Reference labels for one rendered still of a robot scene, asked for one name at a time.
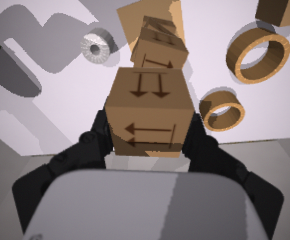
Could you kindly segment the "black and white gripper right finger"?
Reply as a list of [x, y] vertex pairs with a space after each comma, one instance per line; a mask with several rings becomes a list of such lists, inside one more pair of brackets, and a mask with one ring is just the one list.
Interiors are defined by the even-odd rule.
[[241, 161], [219, 148], [217, 139], [206, 134], [201, 116], [196, 111], [182, 146], [182, 154], [190, 159], [188, 172], [218, 174], [240, 184], [254, 205], [268, 239], [272, 240], [284, 202], [282, 192], [257, 174], [249, 172]]

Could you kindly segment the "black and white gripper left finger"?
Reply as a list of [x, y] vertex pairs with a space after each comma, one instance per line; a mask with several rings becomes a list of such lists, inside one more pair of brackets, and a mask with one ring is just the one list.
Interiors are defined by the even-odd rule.
[[79, 136], [79, 142], [14, 182], [12, 193], [23, 235], [45, 191], [58, 176], [77, 169], [106, 169], [104, 157], [110, 155], [114, 146], [105, 104], [98, 110], [91, 130]]

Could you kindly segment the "square wooden board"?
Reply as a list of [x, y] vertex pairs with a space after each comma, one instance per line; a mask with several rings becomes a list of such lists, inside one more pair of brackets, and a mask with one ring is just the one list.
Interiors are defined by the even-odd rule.
[[117, 9], [117, 13], [131, 53], [140, 36], [144, 15], [173, 21], [177, 27], [175, 35], [185, 43], [180, 0], [140, 0]]

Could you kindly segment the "brown wooden ring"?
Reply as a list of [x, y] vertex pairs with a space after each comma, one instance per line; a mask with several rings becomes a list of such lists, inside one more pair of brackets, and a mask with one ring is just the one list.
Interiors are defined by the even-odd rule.
[[[231, 107], [224, 114], [210, 116], [217, 109], [227, 106]], [[237, 126], [245, 116], [243, 106], [236, 96], [229, 91], [217, 91], [209, 94], [200, 103], [199, 112], [205, 127], [215, 132], [232, 129]]]
[[[266, 41], [269, 41], [269, 47], [262, 60], [253, 67], [240, 69], [246, 54]], [[279, 72], [289, 55], [290, 43], [284, 36], [265, 28], [253, 28], [243, 32], [232, 42], [226, 54], [226, 65], [242, 83], [256, 84]]]

